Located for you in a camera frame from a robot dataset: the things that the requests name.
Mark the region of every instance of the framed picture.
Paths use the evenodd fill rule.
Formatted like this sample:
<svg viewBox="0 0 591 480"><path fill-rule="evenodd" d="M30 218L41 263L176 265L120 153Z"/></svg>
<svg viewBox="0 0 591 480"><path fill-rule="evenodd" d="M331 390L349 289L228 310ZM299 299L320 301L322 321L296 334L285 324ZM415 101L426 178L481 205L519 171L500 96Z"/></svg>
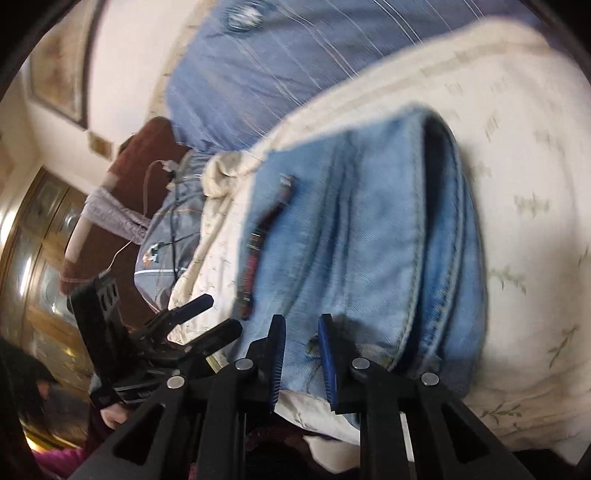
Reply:
<svg viewBox="0 0 591 480"><path fill-rule="evenodd" d="M32 97L84 129L92 43L104 4L105 0L80 0L30 57Z"/></svg>

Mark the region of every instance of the gray cloth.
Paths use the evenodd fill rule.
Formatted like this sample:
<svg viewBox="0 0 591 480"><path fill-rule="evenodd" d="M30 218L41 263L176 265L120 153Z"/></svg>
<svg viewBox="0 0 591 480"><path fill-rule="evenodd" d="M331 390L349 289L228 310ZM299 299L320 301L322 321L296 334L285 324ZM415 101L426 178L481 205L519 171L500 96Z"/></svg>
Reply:
<svg viewBox="0 0 591 480"><path fill-rule="evenodd" d="M183 157L176 173L176 191L173 187L160 210L154 214L139 248L135 264L135 286L155 310L168 307L175 272L177 278L183 274L199 245L201 214L205 201L201 173L209 158L208 155L193 150ZM173 230L174 263L171 248Z"/></svg>
<svg viewBox="0 0 591 480"><path fill-rule="evenodd" d="M137 245L144 240L150 220L124 207L105 188L99 187L86 198L82 216L114 235Z"/></svg>

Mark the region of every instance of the white bedsheet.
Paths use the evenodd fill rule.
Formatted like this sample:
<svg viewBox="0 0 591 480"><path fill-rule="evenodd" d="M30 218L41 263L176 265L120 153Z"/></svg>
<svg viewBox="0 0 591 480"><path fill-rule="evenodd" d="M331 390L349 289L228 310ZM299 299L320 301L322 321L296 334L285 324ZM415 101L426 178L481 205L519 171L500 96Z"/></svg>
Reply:
<svg viewBox="0 0 591 480"><path fill-rule="evenodd" d="M590 441L591 87L541 35L510 21L484 20L400 51L293 112L250 151L212 159L202 243L170 307L203 293L215 306L169 338L186 343L230 316L242 221L270 151L388 117L409 102L431 106L450 125L482 228L488 331L466 404L512 449ZM358 442L322 408L282 392L277 411Z"/></svg>

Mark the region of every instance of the black cable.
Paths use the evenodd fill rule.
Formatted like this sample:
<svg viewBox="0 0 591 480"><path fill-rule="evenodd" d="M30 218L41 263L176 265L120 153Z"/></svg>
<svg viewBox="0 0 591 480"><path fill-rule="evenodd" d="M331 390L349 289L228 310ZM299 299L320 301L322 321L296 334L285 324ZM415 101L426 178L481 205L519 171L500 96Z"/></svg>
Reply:
<svg viewBox="0 0 591 480"><path fill-rule="evenodd" d="M173 182L173 189L174 189L174 202L173 202L173 208L172 210L170 210L170 248L173 254L173 276L174 276L174 282L176 283L178 280L178 274L177 274L177 252L176 252L176 248L175 248L175 241L176 241L176 230L174 227L174 212L177 209L178 206L178 188L177 188L177 175L176 172L171 171L169 173L169 178L170 180Z"/></svg>

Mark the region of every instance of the blue comforter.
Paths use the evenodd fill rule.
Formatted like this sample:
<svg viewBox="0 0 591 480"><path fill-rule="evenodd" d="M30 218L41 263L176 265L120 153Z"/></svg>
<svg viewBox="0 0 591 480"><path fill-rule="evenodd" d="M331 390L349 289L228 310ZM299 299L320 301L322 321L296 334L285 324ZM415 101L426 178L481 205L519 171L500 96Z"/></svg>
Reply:
<svg viewBox="0 0 591 480"><path fill-rule="evenodd" d="M220 0L167 87L177 141L248 148L384 56L491 15L540 25L519 0Z"/></svg>

